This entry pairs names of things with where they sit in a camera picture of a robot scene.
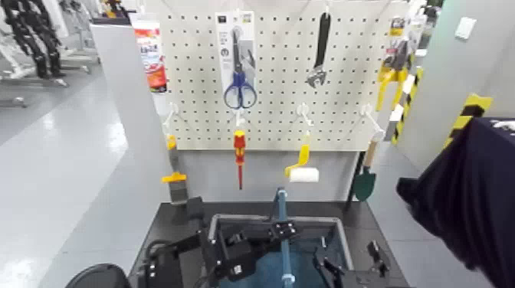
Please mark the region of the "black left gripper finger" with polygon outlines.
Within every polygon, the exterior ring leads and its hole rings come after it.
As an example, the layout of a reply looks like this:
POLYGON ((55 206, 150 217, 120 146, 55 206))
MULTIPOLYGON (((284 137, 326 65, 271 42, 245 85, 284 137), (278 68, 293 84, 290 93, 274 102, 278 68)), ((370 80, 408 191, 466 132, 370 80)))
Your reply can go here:
POLYGON ((234 224, 224 229, 224 244, 227 248, 244 247, 262 252, 273 250, 298 234, 299 228, 292 221, 234 224))
POLYGON ((278 252, 279 247, 279 243, 265 242, 224 244, 221 249, 220 279, 236 282, 253 275, 257 262, 271 252, 278 252))

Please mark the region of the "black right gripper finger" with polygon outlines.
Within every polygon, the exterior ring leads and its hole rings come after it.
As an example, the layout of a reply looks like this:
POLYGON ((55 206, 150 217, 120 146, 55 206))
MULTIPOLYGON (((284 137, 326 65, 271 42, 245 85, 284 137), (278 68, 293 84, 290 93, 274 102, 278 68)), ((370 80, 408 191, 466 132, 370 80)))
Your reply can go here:
POLYGON ((327 288, 343 288, 343 269, 332 263, 318 248, 313 253, 313 266, 327 288))
POLYGON ((379 246, 377 241, 370 241, 367 245, 367 251, 372 258, 372 266, 370 271, 374 271, 381 278, 389 275, 391 262, 386 252, 379 246))

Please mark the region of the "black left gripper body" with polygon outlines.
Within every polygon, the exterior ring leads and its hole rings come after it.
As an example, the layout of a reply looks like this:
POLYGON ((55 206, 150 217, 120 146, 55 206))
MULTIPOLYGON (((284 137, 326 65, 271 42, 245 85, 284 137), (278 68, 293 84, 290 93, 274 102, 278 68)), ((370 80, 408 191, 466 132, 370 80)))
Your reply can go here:
POLYGON ((220 287, 216 260, 219 240, 204 234, 194 234, 180 241, 158 239, 145 249, 145 287, 185 287, 186 268, 182 267, 181 255, 200 250, 201 268, 193 287, 220 287))

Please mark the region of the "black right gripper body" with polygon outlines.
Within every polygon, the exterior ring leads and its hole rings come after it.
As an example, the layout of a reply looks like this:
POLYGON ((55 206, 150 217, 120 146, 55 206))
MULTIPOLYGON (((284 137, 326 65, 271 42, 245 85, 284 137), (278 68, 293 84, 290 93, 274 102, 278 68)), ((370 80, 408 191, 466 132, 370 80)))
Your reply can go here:
POLYGON ((352 288, 393 288, 399 287, 399 285, 393 285, 390 283, 390 279, 387 276, 381 276, 377 272, 373 271, 358 271, 350 270, 344 275, 344 287, 352 288))

